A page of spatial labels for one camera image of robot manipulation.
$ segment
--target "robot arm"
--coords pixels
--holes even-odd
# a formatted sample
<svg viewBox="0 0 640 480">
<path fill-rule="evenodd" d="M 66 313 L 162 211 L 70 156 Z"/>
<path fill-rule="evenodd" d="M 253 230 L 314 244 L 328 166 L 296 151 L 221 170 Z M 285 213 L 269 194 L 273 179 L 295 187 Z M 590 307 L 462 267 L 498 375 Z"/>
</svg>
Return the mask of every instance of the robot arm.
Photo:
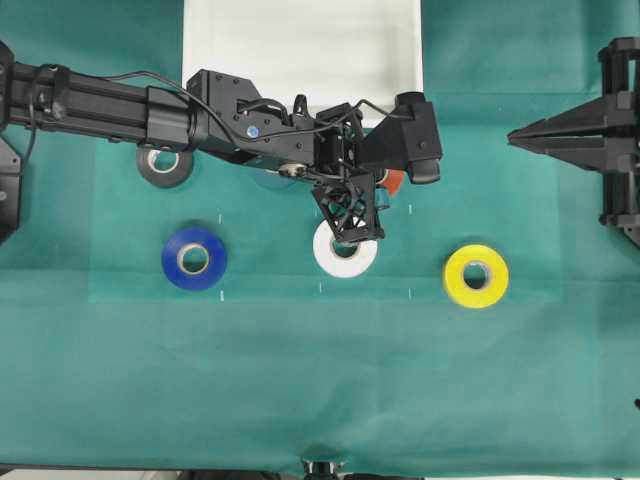
<svg viewBox="0 0 640 480">
<path fill-rule="evenodd" d="M 153 78 L 170 89 L 119 83 L 133 77 Z M 385 205 L 376 193 L 386 169 L 404 170 L 417 184 L 440 177 L 435 114 L 422 93 L 398 95 L 395 109 L 384 112 L 368 134 L 361 125 L 362 104 L 372 106 L 363 100 L 313 117 L 303 95 L 288 112 L 263 98 L 250 80 L 232 75 L 201 70 L 186 89 L 151 72 L 93 77 L 61 65 L 17 63 L 0 42 L 0 131 L 17 124 L 32 130 L 32 140 L 42 129 L 131 142 L 140 149 L 200 150 L 306 181 L 340 242 L 384 237 L 378 210 Z M 0 190 L 16 183 L 31 148 L 18 171 L 15 162 L 0 158 Z M 19 204 L 19 185 L 4 191 L 18 195 Z M 0 205 L 0 217 L 5 214 Z M 11 222 L 0 218 L 2 223 Z"/>
<path fill-rule="evenodd" d="M 599 98 L 515 130 L 508 140 L 515 147 L 601 173 L 600 223 L 619 229 L 640 248 L 640 38 L 612 40 L 598 60 Z"/>
</svg>

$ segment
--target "red tape roll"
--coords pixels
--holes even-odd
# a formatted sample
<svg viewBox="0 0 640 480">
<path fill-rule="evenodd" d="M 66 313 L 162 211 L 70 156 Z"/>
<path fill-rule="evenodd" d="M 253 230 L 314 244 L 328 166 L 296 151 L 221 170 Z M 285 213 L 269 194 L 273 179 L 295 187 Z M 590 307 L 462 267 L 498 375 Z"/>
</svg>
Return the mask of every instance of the red tape roll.
<svg viewBox="0 0 640 480">
<path fill-rule="evenodd" d="M 389 191 L 390 196 L 394 196 L 396 192 L 400 189 L 400 185 L 404 180 L 404 172 L 402 170 L 385 170 L 385 175 L 380 182 L 379 185 L 386 187 Z"/>
</svg>

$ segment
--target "cable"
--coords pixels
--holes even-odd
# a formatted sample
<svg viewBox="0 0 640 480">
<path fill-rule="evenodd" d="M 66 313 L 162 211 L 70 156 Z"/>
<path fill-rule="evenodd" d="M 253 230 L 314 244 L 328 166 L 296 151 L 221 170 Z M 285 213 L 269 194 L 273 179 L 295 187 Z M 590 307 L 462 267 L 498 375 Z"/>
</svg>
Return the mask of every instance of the cable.
<svg viewBox="0 0 640 480">
<path fill-rule="evenodd" d="M 160 83 L 164 83 L 165 85 L 169 85 L 170 87 L 178 90 L 180 93 L 186 95 L 191 100 L 193 100 L 198 105 L 200 105 L 204 109 L 204 111 L 207 112 L 209 114 L 209 116 L 211 116 L 216 121 L 216 123 L 218 125 L 220 125 L 220 128 L 222 129 L 224 134 L 231 141 L 231 143 L 233 143 L 236 147 L 239 147 L 239 145 L 237 144 L 235 139 L 240 139 L 240 140 L 242 140 L 244 142 L 248 142 L 248 143 L 256 143 L 256 142 L 261 142 L 261 141 L 269 141 L 272 138 L 287 137 L 287 136 L 291 136 L 291 135 L 321 133 L 321 132 L 324 132 L 326 130 L 330 130 L 331 128 L 334 128 L 334 127 L 340 125 L 344 120 L 346 120 L 351 115 L 353 115 L 362 105 L 367 105 L 368 107 L 370 107 L 373 110 L 377 111 L 378 113 L 384 115 L 385 117 L 396 118 L 396 119 L 400 119 L 400 120 L 411 119 L 411 117 L 408 117 L 408 116 L 395 115 L 395 114 L 389 113 L 389 112 L 383 110 L 382 108 L 378 107 L 377 105 L 374 105 L 369 100 L 362 99 L 358 103 L 356 103 L 355 106 L 351 107 L 345 114 L 341 115 L 337 119 L 335 119 L 332 122 L 329 122 L 326 125 L 323 125 L 321 127 L 310 128 L 310 129 L 306 129 L 306 130 L 294 130 L 294 131 L 284 130 L 284 131 L 269 133 L 269 134 L 266 134 L 266 135 L 261 135 L 261 136 L 252 138 L 252 137 L 247 137 L 246 135 L 243 135 L 241 133 L 236 132 L 233 128 L 231 128 L 231 126 L 229 126 L 229 124 L 227 122 L 225 122 L 222 118 L 220 118 L 220 116 L 209 105 L 204 103 L 201 99 L 199 99 L 198 97 L 196 97 L 195 95 L 190 93 L 188 90 L 182 88 L 177 83 L 169 80 L 166 77 L 163 77 L 162 75 L 160 75 L 158 73 L 149 72 L 149 71 L 146 71 L 146 70 L 138 70 L 138 71 L 135 71 L 135 72 L 123 73 L 122 75 L 111 75 L 111 76 L 106 76 L 106 77 L 98 77 L 98 76 L 92 76 L 92 75 L 85 75 L 85 76 L 91 77 L 91 78 L 97 78 L 97 79 L 101 79 L 101 80 L 109 80 L 109 81 L 127 80 L 127 79 L 137 78 L 137 77 L 149 77 L 149 78 L 153 78 L 154 80 L 159 81 Z"/>
<path fill-rule="evenodd" d="M 22 164 L 20 165 L 19 175 L 22 175 L 22 173 L 27 168 L 27 164 L 29 163 L 29 160 L 31 159 L 31 154 L 33 153 L 33 147 L 36 144 L 36 135 L 38 133 L 38 128 L 36 126 L 36 107 L 35 107 L 36 87 L 38 85 L 38 79 L 40 78 L 40 75 L 42 74 L 45 68 L 48 68 L 48 65 L 41 65 L 40 67 L 38 67 L 33 77 L 33 80 L 31 82 L 31 87 L 29 88 L 28 99 L 29 99 L 29 123 L 31 125 L 31 137 L 29 138 L 29 146 L 27 147 L 27 152 L 24 154 L 24 158 L 22 159 Z"/>
<path fill-rule="evenodd" d="M 289 123 L 289 114 L 287 113 L 287 107 L 282 105 L 277 100 L 272 100 L 271 98 L 260 98 L 258 100 L 253 100 L 252 102 L 247 102 L 238 107 L 238 113 L 246 113 L 256 110 L 262 107 L 272 107 L 280 110 L 280 118 L 282 123 L 284 123 L 288 127 L 292 127 Z"/>
</svg>

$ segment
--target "green table surface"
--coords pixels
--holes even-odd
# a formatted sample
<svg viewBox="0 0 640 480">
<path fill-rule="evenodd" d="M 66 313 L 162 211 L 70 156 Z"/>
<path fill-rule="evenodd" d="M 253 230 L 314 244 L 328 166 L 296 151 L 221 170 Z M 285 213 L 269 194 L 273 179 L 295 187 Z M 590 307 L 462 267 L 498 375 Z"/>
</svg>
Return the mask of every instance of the green table surface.
<svg viewBox="0 0 640 480">
<path fill-rule="evenodd" d="M 355 280 L 315 263 L 303 185 L 268 190 L 198 155 L 162 191 L 132 145 L 39 135 L 22 227 L 0 247 L 0 463 L 640 475 L 640 252 L 597 223 L 598 175 L 505 141 L 599 94 L 596 53 L 640 34 L 639 3 L 422 7 L 442 180 L 400 191 Z M 0 38 L 25 63 L 179 79 L 182 8 L 0 0 Z M 24 151 L 27 132 L 3 135 Z M 159 261 L 193 223 L 229 253 L 202 293 Z M 470 242 L 511 269 L 484 311 L 441 285 Z"/>
</svg>

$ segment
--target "white tray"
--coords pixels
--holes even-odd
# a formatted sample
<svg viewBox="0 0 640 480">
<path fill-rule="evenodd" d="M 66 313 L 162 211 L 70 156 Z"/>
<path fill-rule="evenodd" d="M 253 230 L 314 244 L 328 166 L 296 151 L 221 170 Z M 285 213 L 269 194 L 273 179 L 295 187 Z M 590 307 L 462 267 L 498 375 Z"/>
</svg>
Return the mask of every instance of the white tray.
<svg viewBox="0 0 640 480">
<path fill-rule="evenodd" d="M 185 0 L 183 83 L 204 68 L 312 114 L 422 91 L 420 0 Z M 381 116 L 363 107 L 364 126 Z"/>
</svg>

